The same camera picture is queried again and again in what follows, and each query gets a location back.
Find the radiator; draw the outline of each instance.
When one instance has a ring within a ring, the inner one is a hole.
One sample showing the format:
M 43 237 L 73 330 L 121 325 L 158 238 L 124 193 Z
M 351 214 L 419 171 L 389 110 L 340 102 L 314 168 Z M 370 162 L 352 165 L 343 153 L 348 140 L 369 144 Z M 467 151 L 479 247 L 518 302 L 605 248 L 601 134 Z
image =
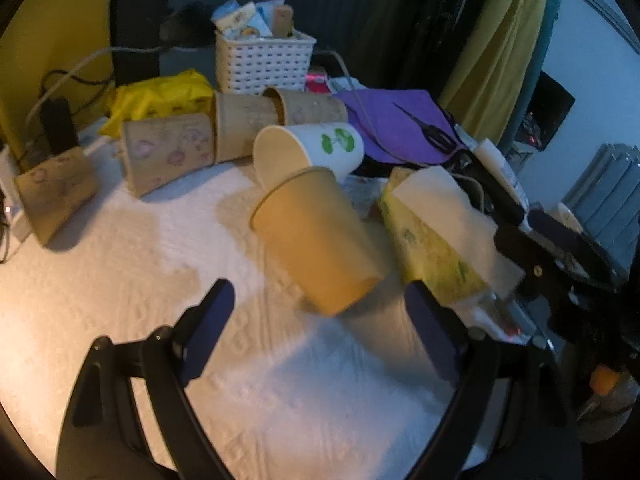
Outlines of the radiator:
M 628 272 L 640 233 L 640 151 L 603 144 L 562 202 L 612 261 Z

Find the paper cup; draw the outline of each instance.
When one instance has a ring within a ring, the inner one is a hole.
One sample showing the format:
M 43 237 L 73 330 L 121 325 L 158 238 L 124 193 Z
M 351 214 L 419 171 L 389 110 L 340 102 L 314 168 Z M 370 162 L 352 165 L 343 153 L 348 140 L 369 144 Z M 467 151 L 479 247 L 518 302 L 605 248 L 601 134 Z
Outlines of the paper cup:
M 95 170 L 80 146 L 45 160 L 15 178 L 24 212 L 45 245 L 98 190 Z
M 251 155 L 258 132 L 269 124 L 280 124 L 273 98 L 216 92 L 214 99 L 216 163 Z
M 323 166 L 342 182 L 364 159 L 364 144 L 349 123 L 267 126 L 254 142 L 258 182 L 271 189 L 288 174 Z
M 289 175 L 258 204 L 250 227 L 327 316 L 364 297 L 390 270 L 327 168 Z
M 347 121 L 347 107 L 340 99 L 326 94 L 296 92 L 269 86 L 262 95 L 275 100 L 279 124 L 319 124 Z
M 207 114 L 125 122 L 120 144 L 129 189 L 137 197 L 213 164 Z

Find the charger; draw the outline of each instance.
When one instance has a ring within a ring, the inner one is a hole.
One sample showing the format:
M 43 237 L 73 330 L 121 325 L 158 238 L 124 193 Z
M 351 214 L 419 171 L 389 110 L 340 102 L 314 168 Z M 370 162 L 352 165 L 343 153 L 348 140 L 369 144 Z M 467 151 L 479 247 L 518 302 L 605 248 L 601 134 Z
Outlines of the charger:
M 54 155 L 79 145 L 69 101 L 65 98 L 46 99 L 40 108 L 40 121 Z

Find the woven basket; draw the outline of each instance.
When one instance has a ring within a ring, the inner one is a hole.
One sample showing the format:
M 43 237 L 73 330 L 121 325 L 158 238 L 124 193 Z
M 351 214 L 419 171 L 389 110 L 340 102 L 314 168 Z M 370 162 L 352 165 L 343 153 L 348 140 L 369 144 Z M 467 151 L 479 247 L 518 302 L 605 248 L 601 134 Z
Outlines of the woven basket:
M 294 38 L 216 41 L 216 77 L 223 92 L 260 94 L 267 86 L 305 89 L 315 38 L 295 31 Z

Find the white wall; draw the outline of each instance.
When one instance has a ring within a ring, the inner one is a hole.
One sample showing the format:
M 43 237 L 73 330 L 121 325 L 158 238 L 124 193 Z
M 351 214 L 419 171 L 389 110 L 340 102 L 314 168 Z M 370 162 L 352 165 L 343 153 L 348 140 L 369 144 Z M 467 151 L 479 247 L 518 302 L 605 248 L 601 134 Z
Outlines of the white wall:
M 543 70 L 575 103 L 518 177 L 531 201 L 551 207 L 602 143 L 640 146 L 640 56 L 583 0 L 562 0 Z

